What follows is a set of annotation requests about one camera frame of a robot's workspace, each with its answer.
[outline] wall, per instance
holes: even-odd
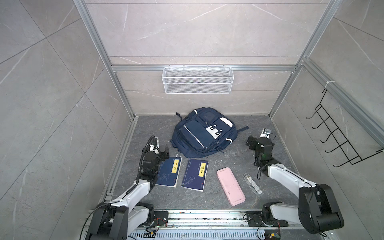
[[[165,94],[161,71],[118,72],[136,114],[188,114],[212,107],[223,114],[267,115],[290,74],[289,71],[235,71],[229,94]]]
[[[0,239],[73,239],[128,114],[71,0],[0,9]]]
[[[327,0],[86,2],[112,64],[124,65],[294,65],[327,5]],[[234,74],[230,94],[198,95],[165,94],[160,72],[118,75],[136,114],[185,114],[211,106],[225,114],[264,115],[289,76],[288,72]]]
[[[344,0],[310,58],[384,125],[384,1]]]
[[[345,0],[325,30],[310,58],[349,93],[379,123],[382,116],[382,89],[384,62],[382,51],[382,1]],[[384,239],[384,154],[380,153],[352,165],[337,149],[326,126],[319,116],[306,119],[315,113],[323,94],[323,86],[305,69],[299,74],[273,120],[284,139],[300,174],[318,183],[330,185],[341,208],[345,226],[335,230],[340,239]],[[357,121],[329,94],[322,105],[335,120],[357,153],[368,157],[381,147]],[[324,118],[325,112],[319,111]],[[330,119],[331,131],[336,129]],[[340,143],[345,141],[339,130],[335,132]],[[356,156],[350,145],[343,150],[351,159]]]

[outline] blue book cover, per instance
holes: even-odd
[[[207,167],[208,161],[189,159],[181,186],[202,192],[204,190]]]
[[[161,162],[156,185],[176,187],[181,159],[181,157],[170,157]]]

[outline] floor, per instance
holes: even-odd
[[[262,175],[261,179],[257,180],[257,169],[253,166],[254,152],[245,145],[249,135],[259,136],[264,127],[271,129],[272,132],[275,131],[270,118],[268,116],[230,116],[229,118],[236,124],[238,129],[244,126],[249,126],[249,129],[239,133],[237,139],[224,150],[225,154],[219,152],[204,158],[204,160],[209,161],[209,164],[203,192],[181,187],[182,177],[187,165],[187,159],[181,154],[181,157],[184,159],[180,165],[177,187],[155,186],[142,199],[142,202],[153,204],[155,209],[259,209],[262,208],[264,203],[273,201],[297,205],[297,197],[277,181],[267,178],[265,175]],[[179,121],[180,118],[176,115],[140,116],[138,118],[135,132],[114,190],[114,197],[120,195],[133,183],[137,174],[142,148],[152,134],[159,138],[161,150],[168,144],[170,156],[175,157],[178,154],[177,150],[169,143],[169,140],[171,139],[174,126]],[[273,142],[275,143],[273,149],[274,158],[282,162],[289,169],[294,170],[279,137],[277,136]],[[245,202],[236,206],[229,204],[216,176],[216,172],[225,167],[231,168],[246,197]],[[245,173],[250,174],[264,192],[261,197],[257,197],[246,184],[243,178]],[[284,232],[286,232],[284,239],[319,239],[317,235],[311,235],[305,230],[286,230]]]

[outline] backpack strap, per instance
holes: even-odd
[[[242,132],[242,131],[245,131],[245,130],[247,130],[247,129],[249,129],[249,127],[248,127],[248,126],[245,126],[245,127],[243,127],[243,128],[238,129],[237,132]]]
[[[178,112],[176,112],[176,115],[180,118],[180,121],[183,120],[183,118],[181,117],[181,115]]]
[[[195,115],[195,114],[197,114],[197,111],[196,111],[196,109],[195,110],[193,110],[193,112],[190,112],[189,114],[188,114],[188,116],[186,116],[185,117],[185,119],[190,119],[193,115]],[[183,118],[181,117],[181,115],[178,113],[178,112],[176,112],[176,115],[181,119],[181,120],[183,120]]]

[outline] robotic arm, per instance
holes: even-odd
[[[332,189],[326,184],[316,184],[300,177],[274,159],[274,143],[270,139],[270,132],[269,129],[263,129],[259,138],[249,136],[246,145],[255,151],[253,164],[259,172],[293,192],[299,201],[298,206],[281,202],[264,204],[262,221],[285,220],[301,224],[311,234],[343,227],[344,220]]]
[[[118,198],[96,207],[85,239],[127,239],[139,225],[150,226],[154,221],[153,205],[139,201],[156,185],[160,163],[166,159],[168,146],[160,152],[159,139],[151,136],[143,148],[136,180]]]

